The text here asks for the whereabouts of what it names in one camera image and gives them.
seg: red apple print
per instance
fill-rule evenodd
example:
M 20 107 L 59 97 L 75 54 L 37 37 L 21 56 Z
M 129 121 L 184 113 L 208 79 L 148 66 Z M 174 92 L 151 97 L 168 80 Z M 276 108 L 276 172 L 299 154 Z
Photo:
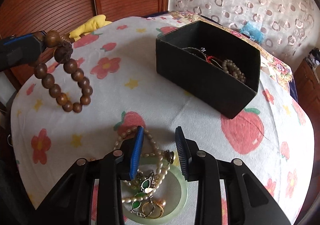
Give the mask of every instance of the red apple print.
M 114 131 L 117 131 L 118 135 L 125 133 L 128 129 L 136 126 L 146 127 L 143 118 L 137 112 L 125 112 L 121 114 L 121 121 L 116 123 L 113 127 Z
M 117 27 L 117 30 L 123 30 L 126 29 L 128 26 L 127 25 L 121 25 Z
M 85 35 L 84 37 L 81 37 L 79 40 L 77 40 L 74 44 L 73 44 L 73 48 L 76 49 L 76 48 L 79 48 L 79 47 L 82 47 L 82 46 L 85 46 L 87 44 L 90 44 L 96 40 L 98 40 L 99 36 L 101 35 L 102 33 L 100 34 L 95 34 L 95 33 L 89 33 L 87 35 Z
M 256 108 L 242 110 L 234 119 L 221 115 L 221 129 L 230 145 L 239 154 L 255 150 L 264 137 L 264 127 Z
M 222 225 L 228 225 L 227 201 L 222 198 L 221 198 L 221 209 L 222 209 Z
M 286 160 L 289 160 L 290 158 L 290 150 L 287 142 L 282 142 L 280 147 L 280 152 L 282 154 L 282 157 L 284 157 Z
M 81 66 L 82 63 L 84 63 L 84 61 L 85 59 L 83 57 L 76 60 L 78 68 Z
M 102 48 L 100 50 L 104 50 L 105 52 L 109 52 L 112 51 L 115 47 L 116 47 L 116 43 L 115 42 L 109 42 L 107 44 L 105 44 L 104 46 L 102 46 Z
M 298 120 L 300 125 L 304 126 L 306 124 L 306 117 L 303 109 L 299 106 L 299 104 L 294 99 L 292 99 L 292 106 L 298 115 Z
M 173 30 L 176 30 L 177 28 L 178 27 L 175 27 L 175 26 L 165 26 L 165 27 L 161 27 L 160 29 L 157 28 L 156 30 L 158 32 L 160 32 L 160 34 L 158 34 L 158 37 L 160 37 L 160 36 L 162 36 L 162 35 L 164 35 L 166 33 L 169 33 L 169 32 L 171 32 Z
M 276 182 L 273 182 L 272 179 L 269 179 L 265 188 L 271 194 L 272 197 L 275 196 Z
M 26 91 L 27 96 L 29 96 L 33 92 L 34 87 L 35 87 L 35 84 L 30 85 L 30 87 Z
M 50 73 L 50 74 L 53 73 L 53 72 L 56 70 L 58 64 L 59 64 L 59 63 L 57 63 L 56 61 L 55 61 L 54 63 L 52 63 L 52 64 L 48 67 L 47 73 Z

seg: bed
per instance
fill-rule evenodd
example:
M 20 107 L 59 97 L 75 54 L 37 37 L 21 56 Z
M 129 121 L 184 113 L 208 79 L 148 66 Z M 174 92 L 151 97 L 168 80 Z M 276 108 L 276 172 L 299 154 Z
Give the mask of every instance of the bed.
M 243 159 L 293 224 L 308 191 L 314 138 L 308 116 L 290 96 L 291 68 L 238 32 L 192 12 L 146 16 L 165 11 L 168 0 L 149 0 L 148 5 L 143 1 L 40 0 L 35 6 L 35 0 L 5 0 L 0 7 L 0 22 L 6 25 L 0 32 L 3 37 L 50 29 L 68 33 L 96 14 L 114 21 L 95 31 L 101 37 L 75 48 L 72 55 L 94 89 L 92 103 L 79 115 L 64 113 L 32 76 L 31 67 L 19 66 L 6 72 L 20 90 L 12 106 L 12 141 L 19 173 L 34 207 L 75 160 L 100 159 L 110 152 L 120 132 L 116 124 L 131 116 L 134 125 L 145 125 L 166 149 L 175 150 L 174 128 L 183 125 L 185 135 L 196 138 L 199 146 L 217 159 Z M 226 128 L 230 122 L 217 111 L 155 72 L 155 38 L 167 29 L 195 20 L 214 24 L 260 50 L 258 95 L 248 105 L 249 111 L 243 111 L 233 123 L 239 129 L 241 125 L 248 130 L 255 126 L 252 133 L 239 138 L 256 136 L 247 141 L 249 146 L 239 145 L 238 138 Z M 52 53 L 48 49 L 41 59 L 47 61 L 56 81 L 75 100 L 80 92 L 62 67 L 55 68 Z M 105 57 L 114 65 L 113 72 L 101 66 Z M 195 195 L 195 185 L 190 185 L 189 201 L 170 224 L 186 220 L 193 224 L 195 212 L 190 199 Z M 134 222 L 127 219 L 126 224 Z

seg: bead bracelet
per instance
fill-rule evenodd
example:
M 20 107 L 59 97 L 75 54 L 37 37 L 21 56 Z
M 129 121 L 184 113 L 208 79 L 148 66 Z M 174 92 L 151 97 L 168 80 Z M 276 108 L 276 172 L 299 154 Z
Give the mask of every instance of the bead bracelet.
M 57 46 L 54 51 L 54 58 L 58 62 L 58 65 L 63 64 L 64 71 L 71 74 L 71 78 L 78 82 L 78 86 L 82 92 L 80 102 L 72 103 L 68 100 L 67 95 L 61 92 L 60 86 L 55 84 L 53 75 L 47 73 L 48 68 L 44 63 L 40 63 L 34 67 L 35 77 L 41 79 L 42 86 L 49 90 L 49 95 L 56 99 L 65 112 L 73 110 L 75 113 L 80 113 L 83 105 L 90 104 L 90 96 L 93 93 L 93 89 L 90 86 L 89 79 L 84 76 L 83 70 L 78 68 L 77 62 L 74 59 L 70 58 L 73 52 L 70 40 L 66 36 L 60 37 L 57 31 L 49 31 L 44 37 L 44 43 L 48 48 Z

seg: fabric surface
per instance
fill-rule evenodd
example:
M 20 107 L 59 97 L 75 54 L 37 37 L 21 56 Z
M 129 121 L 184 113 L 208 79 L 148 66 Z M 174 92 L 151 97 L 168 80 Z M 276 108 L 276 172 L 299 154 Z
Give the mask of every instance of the fabric surface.
M 38 207 L 78 158 L 100 159 L 112 151 L 128 127 L 146 126 L 161 149 L 176 152 L 174 131 L 182 126 L 186 138 L 215 158 L 242 159 L 293 223 L 312 172 L 309 118 L 264 72 L 257 96 L 233 120 L 161 77 L 156 73 L 155 39 L 174 29 L 130 17 L 87 35 L 90 42 L 75 42 L 72 58 L 93 87 L 92 102 L 80 114 L 64 112 L 34 76 L 25 83 L 13 102 L 11 123 L 15 156 L 32 203 Z M 81 91 L 71 76 L 62 66 L 55 68 L 54 59 L 47 65 L 62 91 L 78 101 Z M 186 206 L 169 224 L 194 224 L 196 196 L 196 183 L 188 183 Z M 224 225 L 225 199 L 222 193 Z M 126 219 L 126 224 L 135 223 Z

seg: strawberry print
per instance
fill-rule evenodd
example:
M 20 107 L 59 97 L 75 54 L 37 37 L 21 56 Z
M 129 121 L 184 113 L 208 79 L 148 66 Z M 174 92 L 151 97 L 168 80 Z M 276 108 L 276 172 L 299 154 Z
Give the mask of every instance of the strawberry print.
M 104 50 L 105 52 L 109 52 L 112 51 L 115 47 L 116 47 L 116 43 L 115 42 L 109 42 L 107 44 L 105 44 L 104 46 L 102 46 L 102 48 L 100 50 Z
M 56 70 L 58 64 L 59 64 L 59 63 L 57 63 L 56 61 L 55 61 L 54 63 L 52 63 L 52 64 L 48 67 L 47 73 L 52 74 L 52 73 Z
M 264 137 L 264 127 L 256 108 L 242 110 L 234 119 L 221 115 L 221 129 L 232 148 L 245 155 L 255 150 Z
M 30 85 L 30 87 L 26 91 L 27 96 L 29 96 L 33 92 L 34 87 L 35 87 L 35 84 Z
M 47 163 L 46 151 L 51 147 L 51 140 L 47 136 L 47 130 L 41 129 L 38 136 L 33 136 L 31 139 L 31 146 L 33 148 L 33 162 L 35 164 L 40 161 L 41 164 Z
M 92 68 L 90 74 L 95 74 L 98 79 L 103 79 L 108 75 L 108 73 L 114 73 L 119 70 L 120 61 L 121 58 L 112 58 L 111 60 L 109 60 L 108 57 L 101 58 L 98 61 L 98 65 Z
M 231 30 L 230 33 L 232 33 L 233 35 L 235 35 L 236 37 L 239 37 L 239 38 L 241 38 L 241 36 L 242 36 L 242 34 L 236 32 L 236 31 L 233 31 L 233 30 Z
M 272 197 L 275 196 L 275 189 L 276 189 L 276 182 L 273 182 L 272 179 L 270 178 L 267 182 L 267 185 L 265 185 L 265 188 L 267 191 L 270 193 Z
M 288 186 L 287 186 L 287 189 L 285 190 L 285 196 L 286 197 L 289 196 L 289 198 L 291 198 L 294 192 L 294 188 L 296 187 L 298 182 L 296 169 L 294 169 L 293 173 L 292 172 L 288 173 L 287 182 L 288 182 Z
M 270 92 L 268 91 L 268 89 L 263 90 L 262 91 L 262 95 L 265 96 L 266 100 L 268 102 L 270 102 L 271 104 L 273 104 L 274 101 L 274 97 L 270 94 Z
M 121 121 L 116 123 L 113 127 L 114 131 L 117 131 L 118 135 L 125 133 L 128 129 L 132 127 L 142 126 L 146 127 L 143 118 L 137 112 L 125 112 L 121 113 Z
M 222 225 L 228 225 L 227 201 L 221 198 Z
M 162 36 L 162 35 L 164 35 L 166 33 L 169 33 L 169 32 L 171 32 L 173 30 L 176 30 L 176 29 L 177 29 L 177 27 L 175 27 L 175 26 L 165 26 L 165 27 L 161 27 L 160 29 L 157 28 L 156 30 L 158 32 L 160 32 L 160 34 L 158 34 L 158 37 L 160 37 L 160 36 Z
M 82 46 L 88 45 L 90 43 L 93 43 L 94 41 L 99 39 L 99 36 L 102 33 L 99 34 L 95 34 L 94 32 L 89 33 L 87 35 L 85 35 L 84 37 L 81 37 L 79 40 L 77 40 L 74 44 L 73 44 L 73 48 L 80 48 Z
M 117 30 L 123 30 L 126 29 L 128 26 L 127 25 L 121 25 L 117 27 Z
M 76 60 L 78 68 L 80 68 L 81 64 L 84 63 L 85 59 L 83 57 Z
M 299 104 L 292 99 L 292 107 L 294 108 L 295 112 L 298 115 L 298 120 L 300 125 L 304 126 L 306 124 L 306 117 L 303 109 L 299 106 Z
M 286 160 L 289 160 L 290 158 L 290 150 L 287 142 L 282 142 L 280 147 L 280 152 L 282 157 L 284 157 Z

